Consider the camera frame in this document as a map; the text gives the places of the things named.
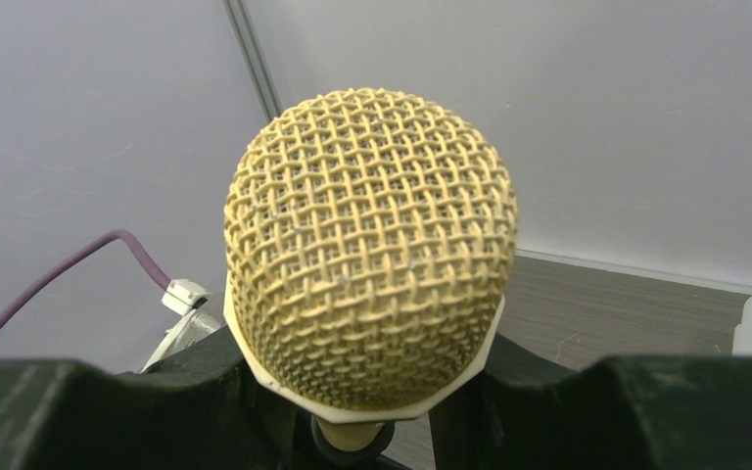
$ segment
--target gold mesh grille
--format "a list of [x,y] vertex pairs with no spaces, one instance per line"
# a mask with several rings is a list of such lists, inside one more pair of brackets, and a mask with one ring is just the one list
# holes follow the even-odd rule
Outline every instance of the gold mesh grille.
[[417,96],[333,92],[285,111],[225,207],[235,314],[285,387],[346,409],[404,406],[482,344],[514,259],[496,150]]

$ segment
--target cable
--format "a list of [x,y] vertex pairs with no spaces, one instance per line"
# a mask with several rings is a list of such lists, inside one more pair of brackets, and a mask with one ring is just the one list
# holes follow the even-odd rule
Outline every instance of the cable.
[[145,272],[152,279],[154,279],[154,282],[156,282],[157,285],[160,286],[160,288],[164,291],[168,289],[168,285],[171,283],[171,279],[165,275],[165,273],[162,269],[160,269],[159,266],[157,266],[148,252],[145,251],[145,248],[143,248],[142,244],[140,244],[139,240],[137,240],[137,238],[127,230],[113,230],[97,238],[88,245],[85,245],[79,251],[77,251],[64,261],[60,262],[53,269],[44,273],[29,287],[24,289],[24,291],[19,294],[19,296],[16,297],[15,300],[10,302],[10,304],[1,311],[0,331],[2,328],[4,328],[4,325],[6,325],[11,318],[13,318],[13,315],[15,315],[20,309],[22,309],[22,307],[36,294],[38,294],[39,291],[44,289],[45,286],[50,284],[54,279],[62,275],[65,271],[74,267],[83,259],[86,259],[89,256],[93,255],[94,253],[99,251],[99,249],[108,245],[114,240],[121,240],[125,242],[125,245],[128,246],[128,249],[137,259],[143,269],[145,269]]

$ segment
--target white cable clip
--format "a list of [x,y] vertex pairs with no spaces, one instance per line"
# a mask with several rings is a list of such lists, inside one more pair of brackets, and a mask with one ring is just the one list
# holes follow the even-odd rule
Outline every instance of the white cable clip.
[[182,316],[202,306],[209,295],[209,291],[194,281],[172,279],[163,294],[163,305]]

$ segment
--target floor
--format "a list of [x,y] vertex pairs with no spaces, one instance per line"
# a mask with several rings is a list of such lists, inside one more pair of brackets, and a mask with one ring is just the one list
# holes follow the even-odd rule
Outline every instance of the floor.
[[[518,258],[499,332],[574,369],[609,354],[730,354],[748,296]],[[434,468],[427,418],[400,423],[386,454]]]

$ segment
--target white wall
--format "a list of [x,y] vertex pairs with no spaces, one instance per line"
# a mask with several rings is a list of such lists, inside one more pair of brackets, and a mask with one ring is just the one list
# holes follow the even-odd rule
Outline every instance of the white wall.
[[752,0],[249,0],[285,106],[401,89],[474,121],[521,247],[752,285]]
[[[113,228],[222,289],[222,208],[264,117],[219,0],[0,1],[0,309]],[[0,356],[136,368],[176,315],[121,242],[0,334]]]

